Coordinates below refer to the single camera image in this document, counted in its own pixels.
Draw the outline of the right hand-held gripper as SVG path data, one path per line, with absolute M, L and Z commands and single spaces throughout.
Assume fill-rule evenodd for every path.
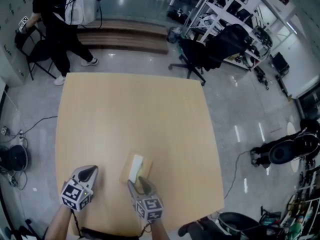
M 156 186 L 147 178 L 139 176 L 138 180 L 142 186 L 143 193 L 147 196 L 140 198 L 140 193 L 135 184 L 129 179 L 127 187 L 133 199 L 135 212 L 145 221 L 160 220 L 164 207 L 161 199 L 156 195 Z

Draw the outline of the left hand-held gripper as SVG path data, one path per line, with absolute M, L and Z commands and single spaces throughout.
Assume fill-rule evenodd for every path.
M 74 170 L 68 181 L 62 187 L 59 199 L 62 205 L 80 212 L 93 198 L 99 168 L 97 165 L 85 165 Z

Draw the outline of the white tissue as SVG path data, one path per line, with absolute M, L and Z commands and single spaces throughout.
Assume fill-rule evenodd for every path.
M 128 174 L 128 180 L 133 184 L 138 182 L 139 177 L 143 177 L 145 174 L 145 162 L 144 156 L 139 154 L 133 155 L 133 160 L 131 162 L 131 167 Z

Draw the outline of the person's right forearm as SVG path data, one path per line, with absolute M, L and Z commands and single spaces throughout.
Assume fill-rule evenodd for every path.
M 152 221 L 150 227 L 152 240 L 170 240 L 160 219 Z

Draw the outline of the person's left forearm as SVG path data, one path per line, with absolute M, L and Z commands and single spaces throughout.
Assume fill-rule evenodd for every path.
M 66 240 L 71 215 L 71 209 L 61 205 L 48 227 L 44 240 Z

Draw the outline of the tan tissue box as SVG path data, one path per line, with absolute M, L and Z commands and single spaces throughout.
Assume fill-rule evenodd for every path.
M 131 168 L 131 164 L 132 164 L 134 155 L 141 155 L 141 154 L 139 154 L 137 152 L 130 152 L 129 155 L 127 156 L 126 161 L 124 163 L 124 166 L 123 166 L 122 171 L 119 176 L 119 181 L 123 184 L 126 184 L 128 181 L 129 171 Z M 151 171 L 151 168 L 152 168 L 153 160 L 147 156 L 144 156 L 144 155 L 141 155 L 141 156 L 145 157 L 145 166 L 144 166 L 145 171 L 144 171 L 143 177 L 148 178 L 150 171 Z M 137 183 L 135 183 L 135 186 L 138 188 L 141 186 L 139 180 L 137 181 Z

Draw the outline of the person's leg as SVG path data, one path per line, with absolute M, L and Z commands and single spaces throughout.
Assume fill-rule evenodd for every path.
M 183 225 L 177 234 L 179 237 L 189 234 L 192 240 L 221 240 L 224 236 L 219 227 L 207 217 Z

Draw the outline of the black backpack pod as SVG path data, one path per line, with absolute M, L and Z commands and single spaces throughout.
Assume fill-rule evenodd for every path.
M 28 167 L 29 155 L 23 145 L 10 148 L 0 146 L 0 168 L 9 172 L 21 172 Z
M 237 212 L 223 212 L 218 216 L 222 229 L 236 240 L 253 240 L 261 226 L 256 220 Z

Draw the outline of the teal black vacuum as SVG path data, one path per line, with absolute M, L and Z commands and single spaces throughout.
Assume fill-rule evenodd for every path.
M 266 209 L 264 209 L 263 206 L 260 207 L 260 215 L 261 218 L 259 220 L 259 223 L 264 226 L 272 226 L 276 225 L 277 227 L 280 225 L 281 222 L 281 211 L 277 212 L 270 212 Z

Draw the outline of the black folding chair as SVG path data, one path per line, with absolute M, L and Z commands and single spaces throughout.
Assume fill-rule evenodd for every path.
M 53 79 L 56 79 L 50 72 L 53 60 L 51 59 L 46 36 L 36 26 L 32 26 L 26 33 L 17 32 L 14 38 L 14 44 L 24 55 L 32 80 L 34 80 L 33 71 L 35 67 L 40 68 Z

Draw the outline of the wooden steps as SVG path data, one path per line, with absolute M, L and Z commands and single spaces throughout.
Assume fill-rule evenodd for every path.
M 168 31 L 164 25 L 126 19 L 95 20 L 77 29 L 89 49 L 125 50 L 166 55 Z

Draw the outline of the black office chair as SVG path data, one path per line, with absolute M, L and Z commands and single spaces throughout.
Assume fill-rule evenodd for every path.
M 169 70 L 176 68 L 185 68 L 188 70 L 187 78 L 194 73 L 201 80 L 204 86 L 206 80 L 202 76 L 203 73 L 198 69 L 207 72 L 219 68 L 222 62 L 228 57 L 241 54 L 247 50 L 249 46 L 249 33 L 240 24 L 232 24 L 226 26 L 218 35 L 207 40 L 205 44 L 191 40 L 188 38 L 181 39 L 178 44 L 182 49 L 179 56 L 184 64 L 171 63 Z

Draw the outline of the grey lockers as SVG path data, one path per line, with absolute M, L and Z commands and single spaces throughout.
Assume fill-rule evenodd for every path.
M 29 74 L 25 56 L 15 46 L 19 23 L 32 12 L 33 0 L 0 0 L 0 77 L 9 87 L 23 85 Z

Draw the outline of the black gear pile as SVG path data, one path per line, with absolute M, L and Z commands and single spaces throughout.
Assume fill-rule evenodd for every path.
M 263 84 L 265 86 L 266 90 L 269 90 L 269 83 L 268 83 L 265 72 L 259 66 L 256 66 L 254 68 L 254 72 L 257 77 L 258 82 Z

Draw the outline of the cluttered storage rack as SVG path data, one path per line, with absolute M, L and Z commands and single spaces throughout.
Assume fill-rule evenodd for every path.
M 320 231 L 320 165 L 300 174 L 302 187 L 287 205 L 287 211 L 293 222 L 303 217 L 302 229 L 298 240 L 311 240 Z

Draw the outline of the white backpack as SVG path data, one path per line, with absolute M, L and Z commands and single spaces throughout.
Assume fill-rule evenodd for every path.
M 64 22 L 68 25 L 87 25 L 98 15 L 101 0 L 66 0 Z

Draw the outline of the black equipment case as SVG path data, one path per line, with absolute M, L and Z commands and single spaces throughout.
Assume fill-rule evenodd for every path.
M 272 64 L 281 76 L 285 76 L 289 72 L 289 64 L 280 52 L 272 57 Z

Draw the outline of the white metal shelf rack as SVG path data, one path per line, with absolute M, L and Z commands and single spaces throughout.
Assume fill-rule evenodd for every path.
M 269 56 L 272 32 L 263 10 L 273 16 L 274 8 L 268 0 L 200 0 L 197 8 L 185 34 L 189 36 L 193 31 L 195 40 L 202 44 L 227 26 L 238 24 L 247 32 L 249 47 L 228 55 L 225 62 L 251 71 Z

